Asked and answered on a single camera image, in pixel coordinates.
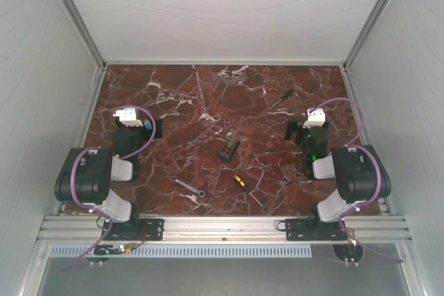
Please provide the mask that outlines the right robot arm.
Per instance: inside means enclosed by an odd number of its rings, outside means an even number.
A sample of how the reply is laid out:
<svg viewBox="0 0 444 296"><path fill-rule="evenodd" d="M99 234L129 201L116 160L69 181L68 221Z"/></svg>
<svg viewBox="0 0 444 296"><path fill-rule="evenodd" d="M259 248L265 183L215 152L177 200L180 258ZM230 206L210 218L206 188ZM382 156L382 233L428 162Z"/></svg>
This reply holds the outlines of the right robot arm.
<svg viewBox="0 0 444 296"><path fill-rule="evenodd" d="M304 219L286 219L288 241L345 241L339 221L391 194L391 180L372 145L340 146L327 152L328 124L288 122L284 139L295 136L303 152L302 167L309 180L334 180L336 189Z"/></svg>

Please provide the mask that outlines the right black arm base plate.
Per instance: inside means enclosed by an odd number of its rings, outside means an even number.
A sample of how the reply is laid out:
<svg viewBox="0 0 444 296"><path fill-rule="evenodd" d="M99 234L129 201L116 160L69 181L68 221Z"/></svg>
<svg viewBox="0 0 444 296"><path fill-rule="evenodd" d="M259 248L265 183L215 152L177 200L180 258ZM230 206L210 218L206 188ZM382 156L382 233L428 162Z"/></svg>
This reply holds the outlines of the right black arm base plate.
<svg viewBox="0 0 444 296"><path fill-rule="evenodd" d="M287 241L346 241L348 235L338 223L286 219L284 230Z"/></svg>

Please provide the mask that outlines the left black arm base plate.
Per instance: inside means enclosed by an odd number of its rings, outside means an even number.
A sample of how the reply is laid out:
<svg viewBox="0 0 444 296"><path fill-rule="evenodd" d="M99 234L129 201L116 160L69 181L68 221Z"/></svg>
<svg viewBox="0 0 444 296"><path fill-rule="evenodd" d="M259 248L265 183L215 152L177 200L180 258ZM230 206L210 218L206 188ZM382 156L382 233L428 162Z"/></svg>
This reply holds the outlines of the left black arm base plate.
<svg viewBox="0 0 444 296"><path fill-rule="evenodd" d="M114 223L104 238L105 241L161 241L164 232L164 219L142 218L136 224Z"/></svg>

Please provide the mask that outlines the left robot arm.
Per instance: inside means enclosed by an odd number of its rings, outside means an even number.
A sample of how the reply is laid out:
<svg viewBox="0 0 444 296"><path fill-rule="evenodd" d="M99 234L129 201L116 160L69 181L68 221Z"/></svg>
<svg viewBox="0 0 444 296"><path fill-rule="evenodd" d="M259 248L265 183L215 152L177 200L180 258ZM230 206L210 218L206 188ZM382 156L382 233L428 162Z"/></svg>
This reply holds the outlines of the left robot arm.
<svg viewBox="0 0 444 296"><path fill-rule="evenodd" d="M111 183L137 180L141 171L139 150L163 136L162 120L145 120L136 127L125 126L118 120L115 123L111 148L69 151L55 181L55 197L59 202L74 202L104 217L104 227L111 220L108 240L139 240L144 237L147 224L140 220L135 204L117 195Z"/></svg>

